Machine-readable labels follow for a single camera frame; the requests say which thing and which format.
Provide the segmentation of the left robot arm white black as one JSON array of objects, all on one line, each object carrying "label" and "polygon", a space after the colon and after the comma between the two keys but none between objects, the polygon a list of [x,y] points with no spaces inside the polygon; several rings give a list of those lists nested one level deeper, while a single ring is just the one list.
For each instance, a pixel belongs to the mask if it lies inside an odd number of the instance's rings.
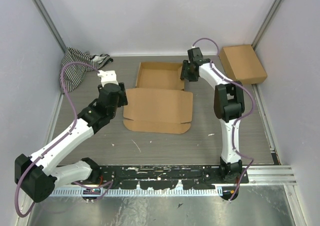
[{"label": "left robot arm white black", "polygon": [[21,154],[16,158],[15,182],[35,203],[44,201],[60,186],[77,181],[93,185],[100,180],[100,167],[90,158],[58,166],[78,145],[109,124],[119,107],[128,104],[122,82],[100,85],[98,91],[98,98],[77,115],[75,123],[29,157]]}]

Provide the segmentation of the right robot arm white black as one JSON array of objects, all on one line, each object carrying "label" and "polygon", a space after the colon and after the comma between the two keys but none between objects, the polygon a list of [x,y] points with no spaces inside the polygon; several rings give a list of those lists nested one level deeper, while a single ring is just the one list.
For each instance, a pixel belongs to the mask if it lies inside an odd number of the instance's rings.
[{"label": "right robot arm white black", "polygon": [[181,80],[196,82],[204,79],[214,88],[213,111],[219,119],[222,131],[222,152],[219,174],[225,183],[232,183],[242,173],[242,160],[239,155],[240,117],[245,110],[242,84],[232,83],[213,64],[204,58],[200,48],[187,51],[188,60],[182,63]]}]

